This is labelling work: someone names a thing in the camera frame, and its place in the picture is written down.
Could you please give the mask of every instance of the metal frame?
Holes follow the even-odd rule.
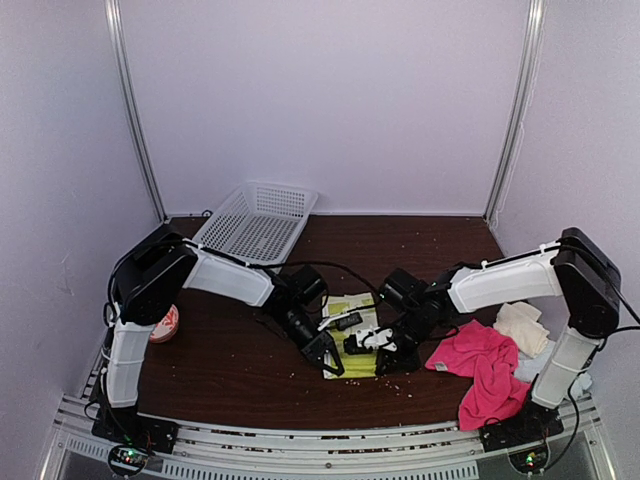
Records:
[[[106,461],[113,444],[91,435],[84,407],[98,378],[89,376],[80,398],[64,396],[48,437],[39,480],[58,480],[67,452]],[[600,480],[616,480],[611,446],[590,396],[578,400],[580,431]],[[87,413],[95,416],[97,408]],[[573,406],[560,407],[566,438],[575,425]],[[367,430],[267,430],[174,420],[179,426],[171,455],[156,454],[145,472],[175,480],[475,480],[477,462],[504,456],[485,453],[477,431],[457,422]],[[536,445],[519,446],[513,451]]]
[[[500,154],[500,162],[498,164],[489,200],[483,215],[484,219],[488,223],[491,223],[494,219],[498,203],[502,198],[505,187],[507,186],[506,180],[510,166],[515,160],[515,156],[517,154],[518,131],[521,127],[526,110],[527,99],[531,92],[531,82],[534,77],[540,39],[542,37],[541,32],[545,6],[546,0],[530,0],[527,30],[524,38],[520,72],[511,109],[511,116],[504,144],[502,146],[502,153]],[[125,47],[124,30],[120,15],[120,0],[105,0],[105,8],[136,156],[138,158],[138,163],[140,164],[140,169],[142,171],[147,191],[149,192],[151,201],[153,202],[156,216],[160,221],[165,221],[167,219],[167,214],[162,203],[162,198],[160,197],[158,182],[153,173],[153,167],[151,165],[149,151],[145,143],[142,123],[140,121],[140,115],[133,91],[129,61]]]
[[[133,94],[133,83],[131,81],[131,73],[129,71],[129,61],[127,59],[127,50],[124,43],[124,31],[122,29],[122,19],[120,17],[120,0],[105,0],[105,9],[107,13],[107,24],[109,25],[109,33],[111,34],[111,42],[116,57],[118,73],[120,75],[120,85],[122,87],[122,95],[124,97],[125,109],[127,112],[127,120],[129,122],[129,130],[133,139],[133,146],[136,151],[142,178],[151,197],[153,208],[158,220],[163,222],[167,219],[167,214],[160,197],[158,182],[153,173],[149,151],[144,140],[142,132],[142,123],[138,106]]]
[[[503,197],[503,193],[505,193],[504,189],[508,186],[506,180],[510,167],[518,153],[518,132],[522,126],[527,101],[531,94],[531,83],[538,62],[545,7],[546,0],[530,0],[529,19],[524,37],[524,45],[522,47],[520,73],[518,75],[513,107],[511,109],[511,117],[509,118],[507,135],[502,146],[502,153],[500,154],[500,163],[498,164],[498,170],[496,171],[491,194],[489,195],[489,201],[484,213],[484,218],[487,223],[491,223],[494,220],[498,204]]]

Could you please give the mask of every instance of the beige cloth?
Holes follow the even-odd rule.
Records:
[[[505,303],[498,312],[493,328],[511,337],[522,353],[535,358],[549,342],[549,330],[538,323],[541,313],[528,303]]]

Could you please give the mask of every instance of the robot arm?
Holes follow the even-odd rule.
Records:
[[[536,251],[460,266],[432,284],[398,269],[387,277],[380,293],[401,316],[386,328],[348,338],[345,350],[380,349],[379,374],[412,370],[420,366],[420,343],[455,315],[505,302],[564,296],[570,312],[568,326],[532,391],[534,403],[553,409],[602,339],[617,328],[619,299],[613,288],[619,285],[615,265],[576,228]]]
[[[94,434],[115,441],[138,437],[141,432],[175,437],[171,432],[154,434],[154,429],[164,432],[166,426],[142,425],[137,401],[149,337],[182,288],[204,290],[261,308],[309,362],[336,375],[344,373],[333,338],[320,331],[303,308],[326,291],[322,277],[308,265],[291,275],[252,267],[220,252],[207,252],[168,225],[159,227],[123,257],[109,282],[112,311],[103,348],[107,363],[97,382],[101,414]],[[335,367],[324,363],[327,352]],[[163,451],[161,447],[154,443],[154,449]]]

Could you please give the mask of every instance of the white plastic basket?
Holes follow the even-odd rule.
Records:
[[[318,194],[309,190],[246,183],[224,201],[193,240],[252,263],[282,263],[317,199]]]

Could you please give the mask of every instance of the metal pole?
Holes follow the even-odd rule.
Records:
[[[124,43],[124,32],[122,30],[122,20],[120,18],[120,1],[105,0],[105,8],[107,12],[107,23],[109,25],[109,33],[111,34],[111,42],[116,57],[118,73],[120,74],[120,86],[122,87],[122,95],[124,97],[125,109],[127,112],[127,120],[129,122],[129,130],[133,139],[133,146],[136,151],[142,178],[151,197],[153,208],[158,220],[161,222],[167,219],[167,214],[162,204],[158,182],[153,174],[149,151],[144,140],[142,132],[142,124],[138,113],[135,96],[133,94],[133,84],[131,82],[131,72],[129,71],[129,62],[127,60],[127,51]]]
[[[498,170],[491,188],[491,195],[489,196],[489,202],[487,203],[487,208],[484,213],[484,218],[488,223],[494,220],[498,209],[498,202],[502,198],[503,190],[506,187],[509,167],[515,160],[514,157],[517,153],[518,130],[524,118],[527,99],[531,90],[531,81],[540,49],[545,3],[546,0],[531,0],[529,4],[529,21],[527,23],[527,31],[522,47],[520,74],[518,76],[518,84],[513,100],[511,118],[509,119],[507,135],[502,146],[502,153],[500,154],[500,163],[498,164]]]

